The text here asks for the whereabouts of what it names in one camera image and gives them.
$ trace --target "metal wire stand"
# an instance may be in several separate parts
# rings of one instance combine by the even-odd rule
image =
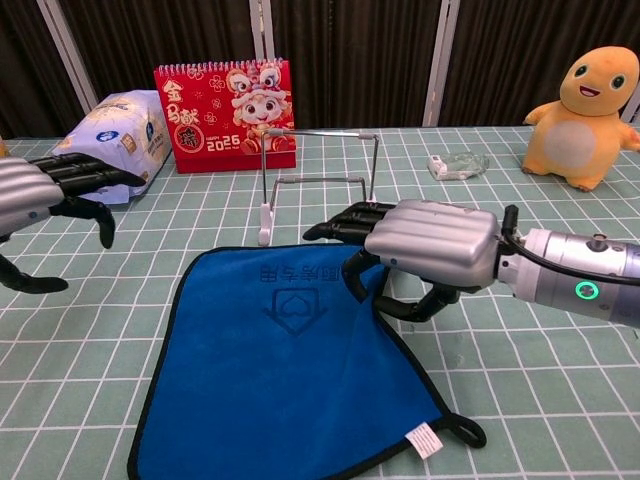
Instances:
[[[292,136],[317,136],[317,137],[345,137],[357,138],[362,141],[373,140],[373,165],[371,168],[371,179],[369,183],[369,196],[367,198],[367,189],[365,179],[362,177],[301,177],[288,176],[279,177],[273,184],[271,199],[267,197],[267,152],[265,150],[265,135],[272,137],[292,135]],[[258,245],[261,247],[268,246],[271,243],[273,233],[273,214],[276,206],[276,198],[278,188],[282,184],[296,183],[327,183],[327,182],[343,182],[358,183],[362,188],[362,200],[374,202],[373,187],[376,177],[376,168],[378,165],[378,144],[379,137],[374,133],[358,133],[358,132],[340,132],[340,131],[323,131],[323,130],[286,130],[283,128],[272,128],[262,133],[260,137],[262,150],[262,204],[260,205],[260,232],[258,234]]]

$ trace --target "dark curtain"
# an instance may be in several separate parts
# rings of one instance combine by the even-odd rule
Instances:
[[[0,135],[59,137],[82,119],[35,0],[0,0]]]
[[[255,57],[248,0],[59,0],[101,100],[171,63]]]
[[[440,0],[271,0],[299,128],[422,124]]]
[[[520,125],[582,54],[640,54],[637,0],[462,0],[439,125]]]

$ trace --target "robotic hand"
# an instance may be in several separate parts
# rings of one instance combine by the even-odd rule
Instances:
[[[424,322],[497,279],[514,297],[613,323],[640,327],[640,246],[604,235],[584,237],[532,229],[516,237],[518,209],[502,226],[490,212],[427,200],[397,205],[361,202],[303,236],[337,239],[362,249],[342,266],[352,294],[367,291],[360,274],[377,264],[407,272],[433,288],[417,303],[374,299],[381,312]]]
[[[40,158],[0,158],[0,244],[12,233],[50,216],[95,219],[105,248],[113,244],[115,221],[105,205],[80,198],[112,185],[139,187],[145,181],[81,153]],[[0,284],[25,293],[41,294],[64,290],[61,278],[34,278],[20,272],[0,255]]]

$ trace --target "tissue package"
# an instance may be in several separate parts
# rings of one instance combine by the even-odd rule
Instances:
[[[84,198],[106,205],[128,203],[151,184],[171,153],[171,141],[156,90],[133,90],[106,97],[53,150],[85,153],[127,170],[147,183],[104,187]]]

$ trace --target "green grid mat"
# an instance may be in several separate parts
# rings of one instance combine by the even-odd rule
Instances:
[[[520,208],[532,227],[639,242],[640,168],[623,152],[595,192],[519,169],[529,127],[374,130],[381,135],[378,201],[429,198],[489,210]],[[370,176],[371,145],[301,137],[294,174]],[[55,140],[9,141],[13,155],[47,154]],[[427,154],[490,155],[482,176],[437,182]],[[279,172],[269,172],[268,188]],[[126,461],[189,263],[219,246],[256,246],[260,172],[178,175],[171,157],[150,190],[114,209],[103,250],[89,221],[56,217],[15,234],[2,253],[70,288],[29,296],[0,289],[0,479],[125,479]],[[273,244],[361,199],[344,184],[281,185]],[[391,294],[425,286],[396,275]],[[426,462],[402,453],[361,479],[640,479],[640,340],[630,328],[530,305],[504,285],[463,295],[426,325],[394,322],[449,405],[489,444],[449,437]]]

